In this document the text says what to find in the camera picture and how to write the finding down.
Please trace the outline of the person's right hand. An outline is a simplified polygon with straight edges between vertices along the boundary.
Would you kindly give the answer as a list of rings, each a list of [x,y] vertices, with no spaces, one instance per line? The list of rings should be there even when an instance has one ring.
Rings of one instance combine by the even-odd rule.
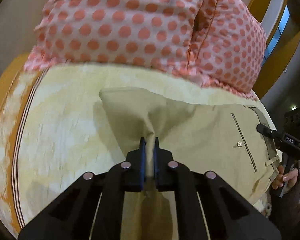
[[[277,190],[283,187],[283,184],[286,184],[286,191],[289,191],[297,182],[299,171],[294,168],[288,173],[284,173],[284,168],[282,165],[278,166],[279,174],[272,182],[271,186],[273,189]]]

